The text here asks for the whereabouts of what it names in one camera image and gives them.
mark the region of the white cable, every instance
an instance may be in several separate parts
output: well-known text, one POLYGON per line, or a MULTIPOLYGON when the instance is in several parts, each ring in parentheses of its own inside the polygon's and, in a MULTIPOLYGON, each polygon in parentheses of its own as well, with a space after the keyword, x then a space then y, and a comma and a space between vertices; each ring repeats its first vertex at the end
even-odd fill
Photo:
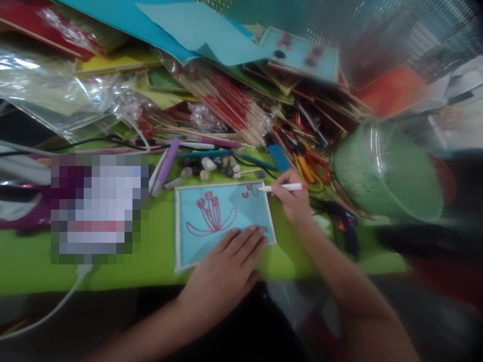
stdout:
POLYGON ((39 154, 41 156, 52 156, 52 155, 57 154, 57 153, 42 151, 42 150, 38 150, 38 149, 35 149, 35 148, 25 147, 25 146, 21 146, 21 145, 15 144, 15 143, 5 142, 5 141, 1 141, 1 140, 0 140, 0 145, 6 146, 6 147, 9 147, 9 148, 13 148, 13 149, 16 149, 16 150, 19 150, 19 151, 25 151, 25 152, 31 152, 31 153, 39 154))
POLYGON ((143 150, 143 151, 122 153, 122 154, 136 155, 136 154, 147 154, 147 153, 151 153, 151 146, 149 145, 149 142, 147 141, 146 137, 143 135, 143 133, 141 132, 141 130, 136 125, 136 122, 131 122, 128 119, 126 119, 126 121, 136 130, 137 134, 141 137, 141 139, 143 140, 144 144, 146 145, 146 149, 143 150))
POLYGON ((91 270, 92 270, 92 265, 90 265, 90 264, 79 265, 77 267, 77 270, 75 271, 77 273, 77 281, 75 282, 73 287, 70 289, 70 291, 66 294, 64 299, 62 299, 62 301, 57 305, 57 307, 55 307, 55 309, 52 312, 47 314, 44 318, 42 318, 38 322, 35 322, 34 324, 29 325, 28 327, 25 327, 25 328, 20 329, 18 331, 7 334, 6 336, 0 337, 0 342, 4 341, 6 339, 9 339, 9 338, 16 337, 19 334, 23 334, 25 332, 28 332, 28 331, 38 327, 39 325, 44 323, 47 319, 52 317, 55 313, 57 313, 64 306, 64 304, 69 300, 69 298, 72 296, 72 294, 74 294, 74 292, 78 289, 79 285, 81 285, 81 283, 84 280, 84 277, 86 276, 86 274, 89 273, 91 270))

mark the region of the white marker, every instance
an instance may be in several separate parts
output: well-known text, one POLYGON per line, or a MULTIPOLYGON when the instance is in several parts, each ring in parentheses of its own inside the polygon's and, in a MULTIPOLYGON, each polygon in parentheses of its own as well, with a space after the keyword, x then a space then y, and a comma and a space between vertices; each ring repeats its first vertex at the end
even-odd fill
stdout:
MULTIPOLYGON (((289 191, 300 191, 300 190, 305 190, 307 188, 306 184, 286 184, 286 185, 280 185, 280 186, 283 188, 286 188, 289 191)), ((272 187, 263 186, 261 188, 258 188, 258 191, 272 192, 272 187)))

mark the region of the pebble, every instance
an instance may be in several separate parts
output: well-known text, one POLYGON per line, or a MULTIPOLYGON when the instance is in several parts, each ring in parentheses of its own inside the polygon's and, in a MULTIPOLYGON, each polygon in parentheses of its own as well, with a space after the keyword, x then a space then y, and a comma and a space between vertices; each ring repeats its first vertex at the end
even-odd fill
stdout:
POLYGON ((230 164, 230 159, 228 158, 228 156, 223 156, 223 158, 221 159, 221 165, 223 167, 227 167, 229 164, 230 164))
POLYGON ((208 181, 210 178, 210 173, 207 170, 203 170, 200 172, 200 177, 203 181, 208 181))
POLYGON ((192 173, 193 176, 199 176, 200 172, 203 171, 203 165, 201 164, 200 161, 191 162, 190 167, 193 171, 192 173))
POLYGON ((204 157, 201 159, 201 164, 203 165, 203 168, 207 171, 213 171, 216 169, 215 163, 211 160, 211 158, 204 157))
POLYGON ((183 158, 181 160, 181 166, 183 167, 189 166, 191 162, 193 162, 191 158, 183 158))
POLYGON ((224 168, 221 169, 221 173, 225 176, 225 177, 233 177, 233 174, 235 173, 233 171, 233 168, 231 168, 230 166, 226 166, 224 168))
POLYGON ((183 170, 181 171, 181 178, 187 178, 189 176, 191 176, 191 174, 193 173, 193 169, 189 166, 183 168, 183 170))
POLYGON ((230 160, 230 167, 235 167, 235 165, 236 165, 235 158, 232 155, 230 155, 228 158, 230 160))
POLYGON ((223 164, 223 161, 221 160, 221 157, 215 157, 213 159, 213 162, 217 165, 217 166, 222 166, 223 164))

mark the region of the table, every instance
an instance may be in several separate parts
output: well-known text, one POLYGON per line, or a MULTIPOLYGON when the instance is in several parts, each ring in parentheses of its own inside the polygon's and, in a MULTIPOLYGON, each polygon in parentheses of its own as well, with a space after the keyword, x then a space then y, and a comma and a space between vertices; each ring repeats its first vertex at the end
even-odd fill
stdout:
MULTIPOLYGON (((248 153, 271 162, 263 151, 248 153)), ((159 155, 149 157, 151 163, 159 159, 159 155)), ((168 179, 177 177, 180 172, 179 165, 175 165, 168 179)), ((244 175, 243 180, 251 179, 256 179, 254 173, 244 175)), ((220 172, 213 172, 206 183, 232 181, 220 172)), ((272 180, 267 176, 265 181, 269 184, 272 180)), ((200 182, 199 177, 192 177, 186 185, 200 182)), ((264 278, 295 279, 318 275, 317 269, 302 249, 298 235, 287 222, 282 204, 271 198, 270 208, 278 245, 268 246, 262 253, 258 269, 264 278)), ((98 291, 186 282, 189 272, 177 275, 173 271, 174 192, 163 190, 159 198, 150 199, 146 214, 148 220, 141 222, 140 242, 133 245, 133 253, 117 256, 116 264, 95 265, 80 290, 98 291)), ((317 216, 316 221, 329 236, 332 235, 329 217, 317 216)), ((376 241, 375 226, 380 224, 360 220, 357 229, 361 245, 358 265, 368 274, 405 271, 403 259, 382 248, 376 241)), ((75 269, 75 265, 51 264, 49 231, 28 237, 19 237, 14 230, 0 231, 0 295, 68 291, 77 277, 75 269)))

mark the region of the light blue paper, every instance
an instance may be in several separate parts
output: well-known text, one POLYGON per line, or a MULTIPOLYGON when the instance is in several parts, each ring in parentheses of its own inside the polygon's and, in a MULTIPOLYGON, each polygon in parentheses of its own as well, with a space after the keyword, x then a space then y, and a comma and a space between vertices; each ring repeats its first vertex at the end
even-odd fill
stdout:
POLYGON ((200 262, 233 228, 243 230, 250 225, 263 226, 267 229, 265 235, 269 243, 275 243, 275 231, 267 195, 257 190, 262 186, 264 183, 176 189, 179 193, 176 208, 179 207, 180 211, 179 219, 176 220, 180 228, 179 239, 177 239, 179 243, 176 243, 176 269, 180 270, 200 262), (210 223, 206 212, 204 216, 200 209, 201 205, 204 209, 215 209, 213 201, 208 202, 209 199, 214 198, 218 198, 220 211, 219 222, 215 220, 213 223, 215 225, 210 223))
POLYGON ((285 45, 277 44, 281 39, 281 34, 279 30, 269 28, 264 36, 263 43, 260 45, 265 52, 270 54, 271 60, 296 69, 308 76, 331 83, 337 82, 339 68, 339 51, 337 49, 325 46, 323 54, 317 60, 316 67, 310 67, 304 64, 304 60, 313 49, 314 43, 309 40, 292 37, 291 50, 288 50, 285 45), (276 58, 273 55, 276 50, 284 52, 286 58, 276 58))
POLYGON ((183 47, 223 65, 256 61, 269 54, 205 3, 137 6, 183 47))

